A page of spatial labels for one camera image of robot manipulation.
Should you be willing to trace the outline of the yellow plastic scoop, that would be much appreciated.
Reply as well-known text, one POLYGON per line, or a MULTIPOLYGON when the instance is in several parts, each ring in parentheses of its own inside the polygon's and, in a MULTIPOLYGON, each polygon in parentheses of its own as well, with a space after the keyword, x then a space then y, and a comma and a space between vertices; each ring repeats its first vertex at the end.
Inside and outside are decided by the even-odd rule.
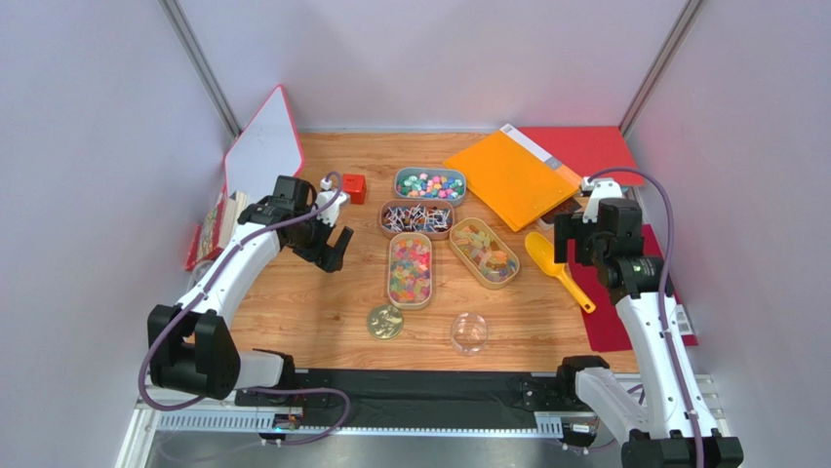
POLYGON ((567 271, 566 264, 555 261, 554 246, 545 236, 538 232, 531 232, 525 237, 524 245, 540 271, 558 280, 584 313, 591 314, 596 310, 595 303, 567 271))

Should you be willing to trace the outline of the beige tray of star candies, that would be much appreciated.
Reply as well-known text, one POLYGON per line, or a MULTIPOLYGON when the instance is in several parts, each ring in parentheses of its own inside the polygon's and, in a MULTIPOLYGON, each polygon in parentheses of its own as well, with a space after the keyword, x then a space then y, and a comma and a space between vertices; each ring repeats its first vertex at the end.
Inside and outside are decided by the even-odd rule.
POLYGON ((402 310, 427 306, 433 293, 433 246, 419 233, 393 237, 388 249, 386 291, 390 302, 402 310))

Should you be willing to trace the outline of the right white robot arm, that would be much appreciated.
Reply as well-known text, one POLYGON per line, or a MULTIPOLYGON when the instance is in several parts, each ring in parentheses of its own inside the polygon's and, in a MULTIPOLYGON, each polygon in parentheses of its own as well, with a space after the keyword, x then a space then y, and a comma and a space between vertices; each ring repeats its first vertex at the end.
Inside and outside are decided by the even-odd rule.
POLYGON ((639 366, 639 404, 598 356, 573 356, 557 369, 564 392, 589 406, 620 443, 624 467, 738 467, 736 437, 723 435, 695 380, 676 319, 665 259, 644 253, 642 212, 605 198, 595 214, 559 214, 554 260, 592 265, 624 325, 639 366))

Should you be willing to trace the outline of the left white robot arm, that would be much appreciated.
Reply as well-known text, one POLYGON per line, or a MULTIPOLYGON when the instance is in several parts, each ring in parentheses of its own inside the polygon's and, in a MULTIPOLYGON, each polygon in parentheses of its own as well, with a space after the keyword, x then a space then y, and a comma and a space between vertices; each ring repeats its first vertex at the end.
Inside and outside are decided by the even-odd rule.
POLYGON ((148 351, 139 367, 141 398, 155 409, 147 386, 192 397, 223 400, 235 390, 263 392, 293 378, 289 356, 256 350, 241 352, 230 326, 262 270, 284 250, 333 273, 341 269, 353 235, 345 227, 329 238, 350 197, 343 177, 328 173, 314 190, 303 179, 281 175, 272 194, 238 216, 229 245, 208 272, 174 305, 159 304, 147 319, 148 351))

